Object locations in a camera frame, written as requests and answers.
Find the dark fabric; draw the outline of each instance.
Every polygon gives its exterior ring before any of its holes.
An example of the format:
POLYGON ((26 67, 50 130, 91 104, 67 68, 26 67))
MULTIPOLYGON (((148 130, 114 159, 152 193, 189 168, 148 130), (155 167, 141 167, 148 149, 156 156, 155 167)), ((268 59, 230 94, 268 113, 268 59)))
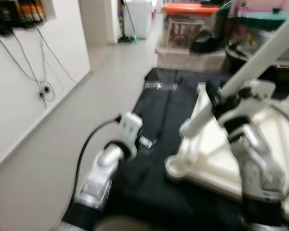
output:
POLYGON ((134 112, 143 119, 144 136, 159 140, 153 150, 139 150, 123 163, 113 181, 105 216, 121 214, 169 230, 238 231, 239 204, 190 182, 172 182, 165 176, 164 161, 175 155, 180 125, 190 117, 199 82, 224 83, 229 76, 154 68, 146 82, 177 83, 177 90, 145 89, 134 112))

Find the green lid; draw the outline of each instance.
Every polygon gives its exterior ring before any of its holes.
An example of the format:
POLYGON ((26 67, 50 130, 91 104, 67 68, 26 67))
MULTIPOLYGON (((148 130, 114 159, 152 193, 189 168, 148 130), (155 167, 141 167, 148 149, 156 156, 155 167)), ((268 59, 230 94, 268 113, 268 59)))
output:
POLYGON ((280 8, 273 8, 272 12, 247 13, 241 17, 240 24, 260 30, 277 30, 289 18, 289 13, 280 10, 280 8))

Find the gray floor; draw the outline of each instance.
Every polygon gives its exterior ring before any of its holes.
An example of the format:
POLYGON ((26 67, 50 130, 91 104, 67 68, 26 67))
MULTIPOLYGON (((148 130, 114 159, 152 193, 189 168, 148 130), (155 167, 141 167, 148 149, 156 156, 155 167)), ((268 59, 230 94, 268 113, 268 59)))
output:
POLYGON ((93 74, 94 95, 103 99, 105 116, 133 108, 142 91, 144 77, 157 65, 155 47, 162 31, 162 14, 157 14, 147 39, 136 44, 117 44, 93 74))

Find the white connector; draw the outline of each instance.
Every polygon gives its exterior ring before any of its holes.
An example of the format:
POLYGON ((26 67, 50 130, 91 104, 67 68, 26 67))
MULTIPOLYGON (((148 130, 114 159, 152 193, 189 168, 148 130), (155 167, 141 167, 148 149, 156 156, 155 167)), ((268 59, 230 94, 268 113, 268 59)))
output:
POLYGON ((122 115, 119 127, 122 135, 129 142, 135 143, 139 129, 143 126, 142 119, 131 112, 122 115))

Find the black table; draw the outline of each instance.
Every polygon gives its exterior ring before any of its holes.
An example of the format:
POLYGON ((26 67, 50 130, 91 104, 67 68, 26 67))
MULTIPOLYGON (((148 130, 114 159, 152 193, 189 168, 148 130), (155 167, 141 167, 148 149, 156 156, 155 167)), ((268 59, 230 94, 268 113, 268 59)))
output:
MULTIPOLYGON (((165 176, 164 161, 176 154, 180 125, 191 116, 199 82, 223 84, 229 76, 154 68, 146 82, 175 90, 144 89, 134 112, 144 124, 144 136, 156 138, 152 150, 141 148, 123 163, 113 181, 104 216, 126 215, 170 230, 238 231, 240 205, 189 182, 173 183, 165 176)), ((276 92, 283 98, 287 92, 276 92)))

